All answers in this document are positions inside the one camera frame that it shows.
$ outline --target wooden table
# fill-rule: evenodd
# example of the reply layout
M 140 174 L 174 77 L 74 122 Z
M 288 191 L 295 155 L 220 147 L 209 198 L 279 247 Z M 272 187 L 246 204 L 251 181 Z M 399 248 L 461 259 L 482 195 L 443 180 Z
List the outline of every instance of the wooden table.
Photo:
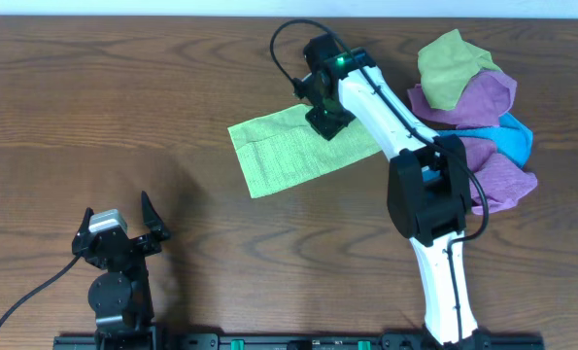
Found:
M 84 214 L 118 208 L 144 233 L 146 190 L 176 233 L 148 258 L 156 319 L 175 330 L 380 333 L 418 328 L 416 258 L 385 199 L 381 155 L 250 199 L 226 128 L 296 101 L 267 51 L 264 18 L 0 17 L 0 316 L 71 258 Z M 493 215 L 465 249 L 474 315 L 494 332 L 578 348 L 578 21 L 326 19 L 373 54 L 391 87 L 419 80 L 442 33 L 492 52 L 519 82 L 513 113 L 534 131 L 539 187 Z M 318 32 L 294 27 L 291 74 Z M 472 217 L 470 229 L 478 225 Z M 28 301 L 0 349 L 92 333 L 84 262 Z

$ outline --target white wall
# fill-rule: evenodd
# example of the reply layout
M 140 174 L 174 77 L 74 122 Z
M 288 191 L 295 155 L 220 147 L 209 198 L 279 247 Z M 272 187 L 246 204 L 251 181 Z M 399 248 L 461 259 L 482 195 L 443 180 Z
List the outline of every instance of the white wall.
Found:
M 578 18 L 578 0 L 0 0 L 0 15 Z

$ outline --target light green towel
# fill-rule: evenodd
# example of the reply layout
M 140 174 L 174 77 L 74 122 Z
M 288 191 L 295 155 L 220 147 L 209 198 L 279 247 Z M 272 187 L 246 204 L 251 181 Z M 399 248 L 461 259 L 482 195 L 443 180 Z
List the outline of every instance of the light green towel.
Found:
M 455 109 L 465 86 L 481 69 L 501 71 L 491 53 L 464 42 L 458 29 L 420 50 L 418 69 L 428 104 L 446 111 Z
M 300 104 L 228 128 L 252 198 L 288 189 L 381 151 L 355 120 L 331 141 L 306 121 Z

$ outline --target pile of cloth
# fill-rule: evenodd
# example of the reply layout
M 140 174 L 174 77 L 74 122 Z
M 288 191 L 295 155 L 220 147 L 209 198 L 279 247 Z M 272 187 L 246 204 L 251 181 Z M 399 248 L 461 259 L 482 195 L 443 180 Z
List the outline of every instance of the pile of cloth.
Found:
M 518 204 L 537 186 L 522 167 L 530 156 L 532 132 L 516 120 L 517 82 L 489 52 L 461 39 L 458 30 L 419 51 L 421 83 L 408 90 L 413 113 L 445 123 L 441 135 L 459 136 L 468 167 L 480 181 L 490 212 Z M 252 198 L 288 189 L 381 152 L 359 121 L 325 141 L 305 120 L 311 107 L 297 105 L 228 129 Z M 474 186 L 472 211 L 482 209 Z

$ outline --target black wire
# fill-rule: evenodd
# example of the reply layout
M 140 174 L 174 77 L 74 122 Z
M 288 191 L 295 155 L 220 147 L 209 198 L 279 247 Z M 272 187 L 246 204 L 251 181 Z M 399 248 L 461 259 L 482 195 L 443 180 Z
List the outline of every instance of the black wire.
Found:
M 50 278 L 47 282 L 43 283 L 42 285 L 36 287 L 36 289 L 34 289 L 33 291 L 29 292 L 25 297 L 22 297 L 21 299 L 19 299 L 17 301 L 17 303 L 15 303 L 13 305 L 13 307 L 11 307 L 8 311 L 6 311 L 6 313 L 4 314 L 4 316 L 1 317 L 0 319 L 0 328 L 4 325 L 4 322 L 6 322 L 6 320 L 8 320 L 8 318 L 10 317 L 10 315 L 13 314 L 13 312 L 15 312 L 15 310 L 18 309 L 19 306 L 21 306 L 24 302 L 26 302 L 28 299 L 34 297 L 36 294 L 38 294 L 40 291 L 44 290 L 46 287 L 48 287 L 51 283 L 57 281 L 58 278 L 62 277 L 64 275 L 64 273 L 68 272 L 68 270 L 71 269 L 71 267 L 73 267 L 73 265 L 77 262 L 77 260 L 81 257 L 81 255 L 77 255 L 75 256 L 75 258 L 73 258 L 64 268 L 62 268 L 61 271 L 57 272 L 57 274 L 55 276 L 53 276 L 52 278 Z
M 278 66 L 280 71 L 287 77 L 287 79 L 289 79 L 291 84 L 295 85 L 295 82 L 290 77 L 289 73 L 287 73 L 287 71 L 282 67 L 280 62 L 278 62 L 278 59 L 276 58 L 276 55 L 274 54 L 273 46 L 274 46 L 274 42 L 276 41 L 276 37 L 278 36 L 278 34 L 280 34 L 280 32 L 284 28 L 286 28 L 290 25 L 293 25 L 293 24 L 298 24 L 298 23 L 314 25 L 314 26 L 318 27 L 319 29 L 321 29 L 322 31 L 324 31 L 325 33 L 329 34 L 338 43 L 338 45 L 340 45 L 340 47 L 345 51 L 345 53 L 355 63 L 357 63 L 357 67 L 358 67 L 360 73 L 364 76 L 364 79 L 366 79 L 368 84 L 373 87 L 374 91 L 379 95 L 379 97 L 381 97 L 381 99 L 384 101 L 386 106 L 388 106 L 388 108 L 396 115 L 396 117 L 401 121 L 401 123 L 403 124 L 403 126 L 405 126 L 405 128 L 409 131 L 409 133 L 412 136 L 416 137 L 419 141 L 421 141 L 425 145 L 429 146 L 435 152 L 437 152 L 441 155 L 444 155 L 447 158 L 452 159 L 453 162 L 457 166 L 459 166 L 461 168 L 461 170 L 463 170 L 463 172 L 467 175 L 467 177 L 470 179 L 472 184 L 474 184 L 474 187 L 476 188 L 476 191 L 479 194 L 479 197 L 481 199 L 481 206 L 483 207 L 483 221 L 481 222 L 481 225 L 476 230 L 476 232 L 474 232 L 473 234 L 465 236 L 465 237 L 455 238 L 455 239 L 452 239 L 451 241 L 449 241 L 449 243 L 447 245 L 447 249 L 446 249 L 447 250 L 446 253 L 448 255 L 448 261 L 449 261 L 449 267 L 451 269 L 451 279 L 453 280 L 453 292 L 455 295 L 455 309 L 457 310 L 457 325 L 458 325 L 458 331 L 459 331 L 459 334 L 458 334 L 459 347 L 461 347 L 461 342 L 463 341 L 463 335 L 462 335 L 462 331 L 461 331 L 461 310 L 460 310 L 460 306 L 459 306 L 459 290 L 457 287 L 457 277 L 455 276 L 455 266 L 453 263 L 453 249 L 452 249 L 452 247 L 453 247 L 453 244 L 456 244 L 459 242 L 467 242 L 467 241 L 474 240 L 474 239 L 478 238 L 479 236 L 481 236 L 481 234 L 483 234 L 483 232 L 487 228 L 487 224 L 488 224 L 489 219 L 490 219 L 490 209 L 488 206 L 487 198 L 485 197 L 485 192 L 483 191 L 483 187 L 481 187 L 481 184 L 479 183 L 478 179 L 476 178 L 476 176 L 474 176 L 474 173 L 472 173 L 472 171 L 467 167 L 466 163 L 463 160 L 459 159 L 459 157 L 457 157 L 457 155 L 448 151 L 447 149 L 442 148 L 442 147 L 434 144 L 433 142 L 427 140 L 426 138 L 424 138 L 418 131 L 416 131 L 416 128 L 412 127 L 412 125 L 409 124 L 409 122 L 407 122 L 402 116 L 399 115 L 399 113 L 396 111 L 396 109 L 394 108 L 392 103 L 388 100 L 388 98 L 381 91 L 381 87 L 379 87 L 377 84 L 375 84 L 375 82 L 371 79 L 371 77 L 368 75 L 368 73 L 366 73 L 366 70 L 364 69 L 364 67 L 361 64 L 359 64 L 359 62 L 356 60 L 356 57 L 354 56 L 354 53 L 351 51 L 351 49 L 342 41 L 342 39 L 340 39 L 340 37 L 338 37 L 338 35 L 333 30 L 329 29 L 325 25 L 320 24 L 320 23 L 313 21 L 313 20 L 309 20 L 309 19 L 302 19 L 302 18 L 301 19 L 293 19 L 293 20 L 290 20 L 290 21 L 282 24 L 273 33 L 273 36 L 271 37 L 271 42 L 269 43 L 269 51 L 271 53 L 271 59 L 273 59 L 274 63 L 276 63 L 276 65 Z

